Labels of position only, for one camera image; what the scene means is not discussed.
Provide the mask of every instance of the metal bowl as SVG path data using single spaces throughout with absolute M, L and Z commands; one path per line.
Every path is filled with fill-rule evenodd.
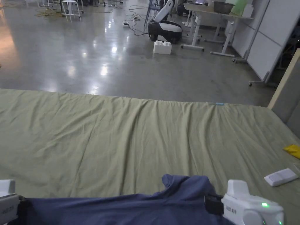
M 234 6 L 231 3 L 214 1 L 214 11 L 216 13 L 229 14 Z

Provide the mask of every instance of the whiteboard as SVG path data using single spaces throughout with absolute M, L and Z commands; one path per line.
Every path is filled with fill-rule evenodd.
M 235 36 L 232 42 L 232 47 L 237 51 L 240 56 L 243 56 L 248 49 L 251 39 L 254 35 L 254 31 L 258 26 L 258 22 L 264 13 L 264 6 L 268 0 L 256 0 L 253 1 L 253 20 L 241 20 L 236 28 Z
M 261 15 L 264 13 L 264 8 L 266 5 L 266 2 L 268 0 L 256 0 L 253 1 L 253 13 L 252 16 L 254 19 L 253 20 L 245 20 L 244 23 L 248 24 L 249 27 L 252 27 L 254 30 L 257 28 L 258 26 L 258 22 L 261 18 Z
M 284 46 L 300 15 L 300 0 L 270 0 L 259 31 Z
M 254 35 L 254 30 L 244 23 L 239 23 L 236 28 L 232 47 L 240 56 L 243 56 L 248 49 L 251 39 Z
M 281 46 L 263 34 L 257 33 L 247 62 L 260 79 L 263 80 L 268 71 L 272 72 L 281 49 Z

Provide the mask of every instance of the desk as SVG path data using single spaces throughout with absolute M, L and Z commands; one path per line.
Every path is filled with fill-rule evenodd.
M 184 7 L 187 10 L 195 12 L 197 14 L 198 21 L 197 21 L 197 24 L 196 24 L 196 30 L 195 30 L 195 33 L 194 33 L 192 45 L 183 44 L 183 45 L 181 45 L 181 48 L 190 47 L 190 48 L 201 49 L 202 51 L 204 51 L 204 47 L 196 46 L 196 39 L 197 39 L 197 35 L 198 35 L 199 27 L 200 27 L 200 21 L 201 21 L 201 14 L 202 13 L 218 14 L 218 15 L 221 16 L 221 18 L 225 18 L 228 21 L 230 21 L 231 26 L 230 26 L 230 29 L 229 29 L 229 34 L 227 35 L 227 38 L 225 40 L 222 52 L 210 52 L 210 53 L 211 54 L 216 54 L 216 55 L 221 55 L 221 56 L 234 57 L 234 55 L 226 54 L 225 52 L 226 52 L 226 49 L 228 47 L 229 41 L 231 41 L 232 38 L 233 38 L 233 35 L 234 35 L 235 30 L 236 30 L 237 24 L 239 23 L 239 20 L 251 20 L 253 18 L 238 16 L 234 13 L 229 13 L 229 14 L 216 13 L 214 11 L 213 6 L 204 6 L 204 5 L 196 5 L 196 4 L 185 3 Z M 221 20 L 218 23 L 218 26 L 217 26 L 216 32 L 214 34 L 213 40 L 206 40 L 206 41 L 215 42 L 215 43 L 223 43 L 223 42 L 220 42 L 220 41 L 216 41 L 217 35 L 219 33 L 219 30 L 220 30 L 220 24 L 221 24 Z M 190 34 L 192 34 L 193 29 L 194 29 L 194 21 L 193 21 L 193 17 L 192 17 L 192 27 L 191 27 Z

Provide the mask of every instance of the stool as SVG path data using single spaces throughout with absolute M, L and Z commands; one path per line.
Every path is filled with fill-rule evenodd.
M 65 10 L 65 7 L 64 7 L 64 2 L 67 3 L 69 13 L 66 13 L 66 10 Z M 73 11 L 72 11 L 72 4 L 73 3 L 77 6 L 77 9 L 75 9 L 75 11 L 78 11 L 78 14 L 75 14 L 75 13 L 73 14 Z M 71 22 L 72 22 L 71 15 L 73 15 L 74 18 L 75 18 L 75 16 L 79 16 L 79 19 L 81 21 L 80 10 L 79 10 L 77 1 L 75 1 L 75 0 L 63 0 L 62 1 L 62 8 L 64 10 L 64 15 L 66 15 L 67 21 L 68 21 L 67 15 L 70 15 L 70 21 Z

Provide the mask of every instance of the yellow cloth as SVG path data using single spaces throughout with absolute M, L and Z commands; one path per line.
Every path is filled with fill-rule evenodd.
M 283 148 L 287 153 L 300 159 L 300 147 L 297 145 L 289 145 Z

